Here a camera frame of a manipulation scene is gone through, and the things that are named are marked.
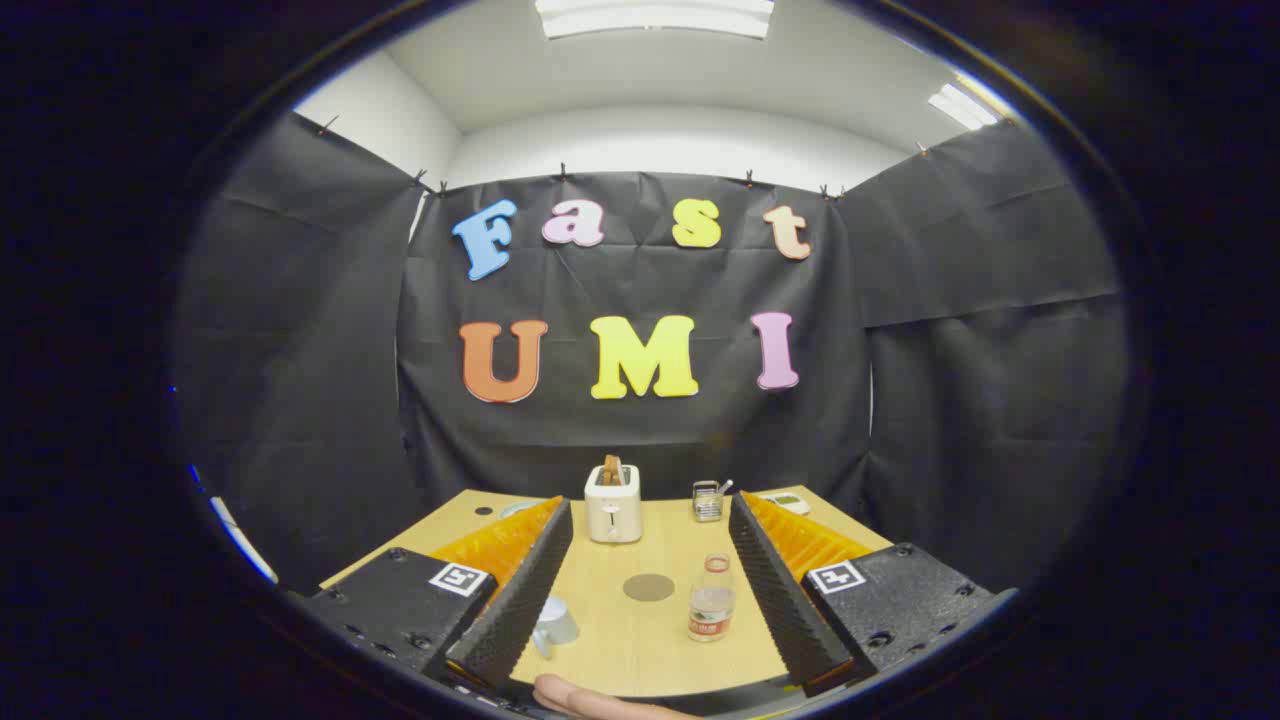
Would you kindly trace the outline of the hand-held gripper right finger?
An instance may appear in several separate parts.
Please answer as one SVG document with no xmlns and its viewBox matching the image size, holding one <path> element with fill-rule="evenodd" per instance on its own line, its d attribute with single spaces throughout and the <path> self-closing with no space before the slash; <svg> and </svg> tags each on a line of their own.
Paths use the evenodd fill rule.
<svg viewBox="0 0 1280 720">
<path fill-rule="evenodd" d="M 733 496 L 728 533 L 788 679 L 809 697 L 906 667 L 1016 594 L 913 543 L 870 550 L 759 495 Z"/>
</svg>

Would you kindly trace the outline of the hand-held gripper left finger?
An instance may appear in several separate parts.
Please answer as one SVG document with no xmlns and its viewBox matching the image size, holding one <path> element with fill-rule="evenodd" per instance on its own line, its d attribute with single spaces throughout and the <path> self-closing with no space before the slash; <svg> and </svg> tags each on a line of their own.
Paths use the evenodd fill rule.
<svg viewBox="0 0 1280 720">
<path fill-rule="evenodd" d="M 300 606 L 394 671 L 508 694 L 572 538 L 553 497 L 430 553 L 390 547 Z"/>
</svg>

